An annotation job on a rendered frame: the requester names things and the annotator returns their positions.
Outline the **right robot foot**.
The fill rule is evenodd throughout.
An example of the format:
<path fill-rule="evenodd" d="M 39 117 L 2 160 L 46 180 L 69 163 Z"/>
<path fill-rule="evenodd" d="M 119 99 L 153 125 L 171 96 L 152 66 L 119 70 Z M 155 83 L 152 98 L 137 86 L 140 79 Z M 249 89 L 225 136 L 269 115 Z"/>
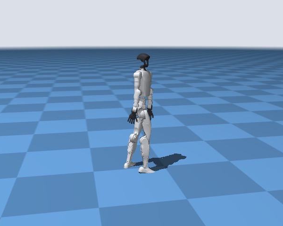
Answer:
<path fill-rule="evenodd" d="M 153 173 L 153 172 L 155 172 L 154 170 L 151 170 L 149 167 L 148 168 L 144 168 L 142 166 L 139 168 L 138 171 L 139 172 L 143 172 L 143 173 Z"/>

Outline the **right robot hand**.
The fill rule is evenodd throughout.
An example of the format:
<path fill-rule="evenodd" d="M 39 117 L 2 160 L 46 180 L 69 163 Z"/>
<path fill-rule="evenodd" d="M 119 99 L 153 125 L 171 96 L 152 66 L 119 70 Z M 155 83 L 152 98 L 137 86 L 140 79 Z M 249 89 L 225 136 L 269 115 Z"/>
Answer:
<path fill-rule="evenodd" d="M 132 109 L 133 109 L 133 108 L 132 108 Z M 137 110 L 138 110 L 138 109 L 137 109 Z M 129 123 L 131 122 L 131 124 L 132 124 L 132 122 L 133 122 L 133 124 L 134 124 L 135 119 L 136 119 L 136 122 L 137 122 L 137 118 L 136 118 L 137 110 L 136 110 L 136 112 L 131 111 L 132 113 L 129 115 L 129 118 L 128 118 L 128 122 L 129 122 Z M 130 119 L 130 121 L 129 121 L 129 119 Z M 131 121 L 131 120 L 132 120 L 132 121 Z"/>

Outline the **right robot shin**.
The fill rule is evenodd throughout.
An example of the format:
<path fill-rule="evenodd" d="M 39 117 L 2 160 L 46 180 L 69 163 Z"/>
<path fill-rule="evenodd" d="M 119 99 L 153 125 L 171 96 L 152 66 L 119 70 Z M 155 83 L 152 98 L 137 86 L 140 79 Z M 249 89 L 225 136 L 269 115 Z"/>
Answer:
<path fill-rule="evenodd" d="M 147 138 L 141 139 L 141 156 L 143 159 L 143 166 L 144 168 L 148 168 L 148 160 L 149 160 L 149 153 L 150 153 L 150 140 L 148 142 Z"/>

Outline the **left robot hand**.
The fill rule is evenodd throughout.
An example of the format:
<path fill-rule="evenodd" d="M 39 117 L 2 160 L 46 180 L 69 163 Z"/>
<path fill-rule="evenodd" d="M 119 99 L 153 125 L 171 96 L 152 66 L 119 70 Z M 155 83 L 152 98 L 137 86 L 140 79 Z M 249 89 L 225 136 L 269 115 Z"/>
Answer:
<path fill-rule="evenodd" d="M 154 117 L 151 110 L 152 110 L 152 105 L 151 105 L 151 109 L 147 108 L 147 112 L 149 114 L 150 120 L 151 120 L 151 116 L 152 116 L 152 118 Z"/>

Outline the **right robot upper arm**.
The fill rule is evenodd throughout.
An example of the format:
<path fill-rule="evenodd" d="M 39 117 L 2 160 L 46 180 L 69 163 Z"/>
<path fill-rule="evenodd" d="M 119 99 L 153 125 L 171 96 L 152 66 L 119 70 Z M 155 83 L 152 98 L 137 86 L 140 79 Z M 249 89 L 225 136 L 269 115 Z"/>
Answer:
<path fill-rule="evenodd" d="M 142 95 L 142 91 L 139 89 L 140 87 L 140 82 L 141 82 L 141 78 L 142 78 L 142 73 L 141 72 L 135 72 L 133 74 L 133 78 L 134 78 L 134 92 L 136 90 L 139 90 L 140 91 L 140 95 Z"/>

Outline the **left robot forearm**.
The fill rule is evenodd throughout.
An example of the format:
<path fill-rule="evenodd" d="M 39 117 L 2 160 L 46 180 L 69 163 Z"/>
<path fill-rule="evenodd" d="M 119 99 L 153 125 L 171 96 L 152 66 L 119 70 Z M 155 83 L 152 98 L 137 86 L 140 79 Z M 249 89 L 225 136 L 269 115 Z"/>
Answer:
<path fill-rule="evenodd" d="M 153 94 L 150 94 L 148 97 L 147 97 L 147 100 L 148 100 L 148 108 L 151 109 L 151 105 L 153 103 L 152 101 L 152 97 L 153 97 Z"/>

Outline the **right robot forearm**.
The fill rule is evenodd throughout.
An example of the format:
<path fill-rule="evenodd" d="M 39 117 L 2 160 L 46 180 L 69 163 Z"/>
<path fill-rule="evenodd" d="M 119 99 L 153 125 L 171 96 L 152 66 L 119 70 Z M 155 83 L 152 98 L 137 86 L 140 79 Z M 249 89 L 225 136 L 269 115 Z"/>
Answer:
<path fill-rule="evenodd" d="M 140 100 L 139 95 L 140 95 L 140 91 L 136 90 L 133 96 L 134 98 L 134 104 L 133 104 L 133 109 L 132 109 L 133 112 L 136 112 L 137 108 L 139 107 L 139 104 L 138 104 Z"/>

